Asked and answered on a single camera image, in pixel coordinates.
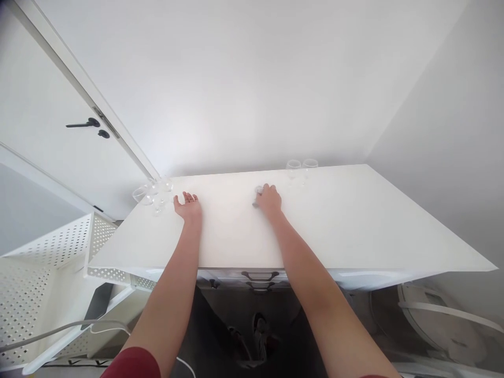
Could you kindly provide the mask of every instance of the empty wine glass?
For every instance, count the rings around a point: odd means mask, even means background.
[[[287,176],[289,177],[289,186],[292,186],[292,182],[298,174],[298,169],[301,168],[301,162],[299,160],[289,160],[285,169],[287,170]]]
[[[154,204],[154,216],[159,216],[165,209],[166,202],[161,197],[156,197],[153,201]]]
[[[154,195],[150,193],[147,185],[140,186],[135,189],[132,193],[133,198],[139,204],[142,205],[152,205],[154,203]]]
[[[306,181],[308,180],[310,170],[313,168],[317,168],[319,166],[319,162],[315,159],[306,159],[303,161],[303,170],[304,170],[304,180],[303,180],[303,186],[306,184]]]
[[[147,184],[148,193],[152,196],[156,196],[159,193],[160,183],[155,179],[149,179],[149,183]]]
[[[159,180],[159,186],[165,192],[171,192],[173,189],[173,183],[168,176],[163,176]]]

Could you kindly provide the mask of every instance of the red sleeve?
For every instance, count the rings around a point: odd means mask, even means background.
[[[144,348],[131,347],[119,353],[101,378],[161,378],[158,363]]]

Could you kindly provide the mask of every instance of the forearm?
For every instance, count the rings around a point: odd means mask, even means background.
[[[308,317],[346,300],[311,248],[280,212],[270,218],[292,289]]]
[[[317,341],[329,377],[399,377],[340,288],[282,212],[270,218],[285,271]]]
[[[187,329],[196,284],[201,220],[185,222],[179,243],[124,345],[147,349],[167,376]]]

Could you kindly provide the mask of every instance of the black drawer handle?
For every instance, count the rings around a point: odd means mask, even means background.
[[[266,295],[269,292],[272,292],[271,289],[249,289],[255,295]]]
[[[273,286],[275,283],[268,282],[267,286],[259,286],[259,287],[255,287],[253,282],[246,282],[246,284],[249,285],[252,290],[271,291],[270,287]]]
[[[247,271],[243,271],[241,272],[241,275],[242,276],[245,276],[247,277],[250,281],[256,281],[256,282],[270,282],[273,278],[275,278],[277,275],[279,275],[280,273],[279,272],[271,272],[271,277],[270,278],[267,278],[267,279],[254,279],[250,276],[249,272]]]

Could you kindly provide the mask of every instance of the cable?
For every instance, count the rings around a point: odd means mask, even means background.
[[[116,323],[116,324],[119,324],[121,327],[107,328],[105,330],[93,332],[93,325],[95,325],[96,323]],[[98,333],[103,333],[103,332],[107,332],[107,331],[119,330],[119,331],[124,331],[129,336],[131,336],[131,331],[128,328],[128,326],[126,324],[124,324],[123,322],[119,321],[119,320],[105,320],[105,319],[80,320],[80,321],[76,321],[76,322],[73,322],[73,323],[68,323],[68,324],[63,325],[63,326],[61,326],[59,328],[56,328],[56,329],[54,329],[52,331],[43,333],[41,335],[32,337],[30,339],[19,341],[17,343],[13,343],[13,344],[9,344],[9,345],[6,345],[4,347],[1,347],[0,348],[0,353],[7,352],[7,351],[12,350],[12,349],[24,347],[25,345],[28,345],[28,344],[31,344],[31,343],[33,343],[35,341],[38,341],[38,340],[44,339],[46,337],[49,337],[49,336],[51,336],[51,335],[53,335],[55,333],[58,333],[58,332],[63,331],[63,330],[66,330],[67,328],[75,327],[75,326],[79,326],[79,325],[80,326],[91,325],[91,327],[89,328],[89,332],[92,333],[92,334],[98,334]],[[182,362],[184,365],[186,365],[187,368],[191,371],[191,373],[193,373],[193,378],[196,378],[196,373],[194,372],[193,368],[187,362],[185,362],[184,360],[182,360],[178,356],[177,356],[177,360],[180,361],[180,362]]]
[[[129,336],[131,336],[131,333],[130,331],[124,329],[124,328],[108,328],[106,330],[101,330],[101,331],[97,331],[97,332],[94,332],[93,331],[93,325],[91,325],[91,327],[89,328],[89,333],[92,333],[92,334],[98,334],[98,333],[104,333],[104,332],[107,332],[107,331],[124,331],[126,332]]]
[[[191,373],[193,373],[193,377],[194,377],[194,378],[196,378],[196,373],[194,372],[193,368],[192,368],[192,367],[191,367],[191,366],[190,366],[187,362],[185,362],[184,360],[182,360],[182,359],[181,359],[181,358],[179,358],[178,356],[177,356],[177,360],[179,360],[179,361],[180,361],[180,362],[182,362],[184,365],[186,365],[186,366],[187,366],[187,368],[188,368],[189,370],[191,370]]]
[[[131,336],[131,332],[128,330],[128,327],[126,327],[126,328],[109,328],[109,329],[106,329],[106,330],[101,330],[101,331],[94,332],[93,331],[93,325],[94,324],[92,324],[91,327],[89,328],[89,332],[92,333],[92,334],[98,334],[98,333],[103,333],[103,332],[107,332],[107,331],[124,331],[129,336]],[[180,361],[180,362],[182,362],[184,365],[186,365],[187,368],[189,370],[191,370],[191,373],[193,373],[193,377],[196,378],[196,373],[194,372],[193,368],[187,362],[185,362],[184,360],[182,360],[178,356],[177,356],[177,360]]]
[[[80,326],[87,326],[87,325],[91,325],[91,324],[95,324],[95,323],[116,323],[116,324],[119,324],[119,325],[123,326],[124,327],[124,331],[127,330],[127,332],[129,334],[131,334],[131,331],[129,330],[128,326],[126,324],[124,324],[123,322],[120,322],[119,320],[105,320],[105,319],[103,319],[103,320],[102,319],[98,319],[98,320],[97,319],[80,320],[80,321],[68,323],[68,324],[63,325],[63,326],[61,326],[59,328],[56,328],[56,329],[54,329],[52,331],[43,333],[41,335],[32,337],[30,339],[19,341],[17,343],[9,344],[9,345],[6,345],[4,347],[1,347],[0,348],[0,353],[7,352],[7,351],[12,350],[12,349],[24,347],[27,344],[31,344],[31,343],[33,343],[35,341],[44,339],[44,338],[46,338],[48,336],[51,336],[51,335],[53,335],[55,333],[58,333],[58,332],[63,331],[63,330],[66,330],[67,328],[70,328],[70,327],[75,327],[75,326],[79,326],[79,325]]]

